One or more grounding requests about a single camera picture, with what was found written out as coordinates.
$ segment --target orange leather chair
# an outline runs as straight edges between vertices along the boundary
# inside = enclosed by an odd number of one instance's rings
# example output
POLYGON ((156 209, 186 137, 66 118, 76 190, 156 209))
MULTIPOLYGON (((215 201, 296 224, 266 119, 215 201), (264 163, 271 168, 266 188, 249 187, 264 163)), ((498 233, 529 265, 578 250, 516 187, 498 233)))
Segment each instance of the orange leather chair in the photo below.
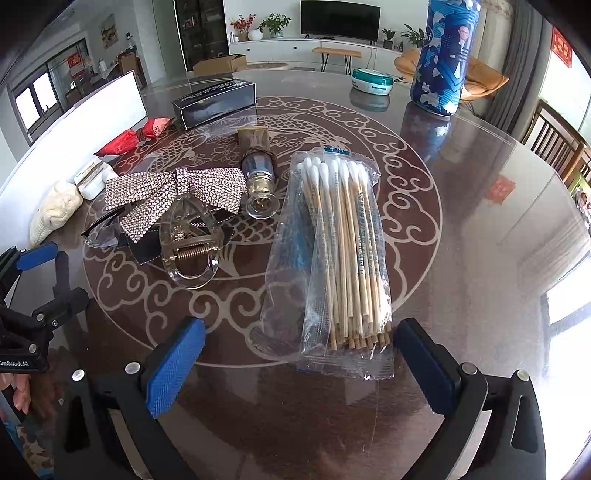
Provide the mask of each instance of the orange leather chair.
MULTIPOLYGON (((406 79, 412 80, 419 57, 420 52, 417 49, 409 50, 394 60, 394 65, 406 79)), ((485 97, 496 92, 508 81, 509 78, 502 73, 491 69, 483 61, 470 57, 461 99, 470 101, 485 97)))

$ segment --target television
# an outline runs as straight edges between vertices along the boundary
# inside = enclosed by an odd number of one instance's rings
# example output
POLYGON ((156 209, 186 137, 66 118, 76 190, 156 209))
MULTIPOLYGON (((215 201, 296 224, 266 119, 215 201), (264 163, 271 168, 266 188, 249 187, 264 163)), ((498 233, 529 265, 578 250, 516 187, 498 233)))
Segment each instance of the television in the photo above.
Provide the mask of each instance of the television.
POLYGON ((302 0, 301 32, 378 41, 381 8, 326 0, 302 0))

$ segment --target hair bow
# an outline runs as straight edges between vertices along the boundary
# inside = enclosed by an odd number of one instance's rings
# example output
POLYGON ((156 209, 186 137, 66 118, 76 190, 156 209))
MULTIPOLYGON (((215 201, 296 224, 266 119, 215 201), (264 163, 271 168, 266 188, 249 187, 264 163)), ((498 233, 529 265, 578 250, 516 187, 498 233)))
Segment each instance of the hair bow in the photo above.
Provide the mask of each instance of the hair bow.
POLYGON ((109 180, 105 187, 105 207, 112 210, 144 200, 121 219, 122 229, 137 243, 170 208, 177 195, 191 193, 207 205, 238 213, 244 192, 246 181, 238 168, 140 172, 109 180))

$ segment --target red candy wrapper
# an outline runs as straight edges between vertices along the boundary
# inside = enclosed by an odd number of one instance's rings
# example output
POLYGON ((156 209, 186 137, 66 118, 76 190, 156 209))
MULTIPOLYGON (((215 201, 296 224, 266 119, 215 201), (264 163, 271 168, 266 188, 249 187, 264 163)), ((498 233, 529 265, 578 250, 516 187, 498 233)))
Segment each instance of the red candy wrapper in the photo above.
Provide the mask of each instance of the red candy wrapper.
POLYGON ((137 147, 141 141, 159 136, 164 132, 171 120, 172 118, 150 118, 137 132, 131 129, 126 130, 107 143, 95 155, 97 157, 104 157, 105 155, 122 155, 127 153, 137 147))

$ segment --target white vase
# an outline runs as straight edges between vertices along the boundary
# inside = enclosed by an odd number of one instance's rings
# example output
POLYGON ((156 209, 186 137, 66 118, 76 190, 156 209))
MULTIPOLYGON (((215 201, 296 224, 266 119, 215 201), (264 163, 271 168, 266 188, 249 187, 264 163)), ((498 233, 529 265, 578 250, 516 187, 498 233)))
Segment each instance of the white vase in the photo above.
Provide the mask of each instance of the white vase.
POLYGON ((254 30, 250 30, 248 32, 248 39, 252 41, 262 40, 262 31, 260 28, 255 28, 254 30))

